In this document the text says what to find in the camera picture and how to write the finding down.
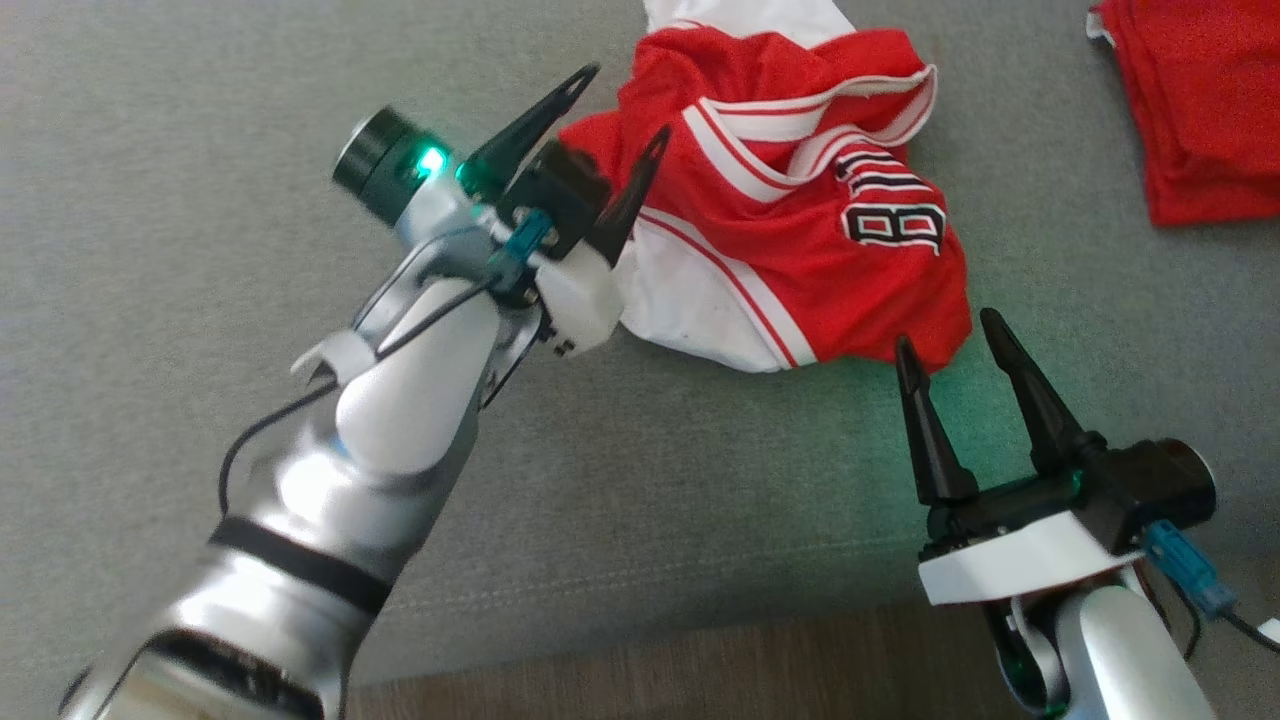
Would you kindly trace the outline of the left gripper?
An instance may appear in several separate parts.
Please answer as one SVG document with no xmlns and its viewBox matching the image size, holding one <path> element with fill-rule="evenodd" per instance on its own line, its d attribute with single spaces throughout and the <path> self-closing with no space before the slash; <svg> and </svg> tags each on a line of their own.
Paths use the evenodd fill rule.
<svg viewBox="0 0 1280 720">
<path fill-rule="evenodd" d="M 352 131 L 335 163 L 335 182 L 390 227 L 406 251 L 357 311 L 356 333 L 384 338 L 434 275 L 495 275 L 492 293 L 504 314 L 499 350 L 524 356 L 552 338 L 535 264 L 561 260 L 586 240 L 616 266 L 672 133 L 660 127 L 611 201 L 608 182 L 585 154 L 544 140 L 599 70 L 598 63 L 581 67 L 461 159 L 394 108 Z"/>
</svg>

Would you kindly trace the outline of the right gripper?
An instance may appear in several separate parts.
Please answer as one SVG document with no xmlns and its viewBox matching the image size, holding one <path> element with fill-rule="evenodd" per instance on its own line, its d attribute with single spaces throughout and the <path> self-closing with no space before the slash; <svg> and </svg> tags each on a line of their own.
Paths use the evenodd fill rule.
<svg viewBox="0 0 1280 720">
<path fill-rule="evenodd" d="M 931 377 L 914 343 L 905 334 L 897 338 L 895 366 L 916 497 L 925 506 L 960 503 L 932 509 L 928 519 L 931 542 L 920 552 L 918 577 L 932 605 L 986 603 L 1075 585 L 1140 559 L 1148 525 L 1167 520 L 1185 530 L 1213 516 L 1217 483 L 1194 448 L 1165 438 L 1102 454 L 1106 438 L 1082 427 L 1001 313 L 983 307 L 980 324 L 1016 396 L 1032 464 L 1055 474 L 979 493 L 934 410 Z M 1084 466 L 1069 468 L 1088 457 Z"/>
</svg>

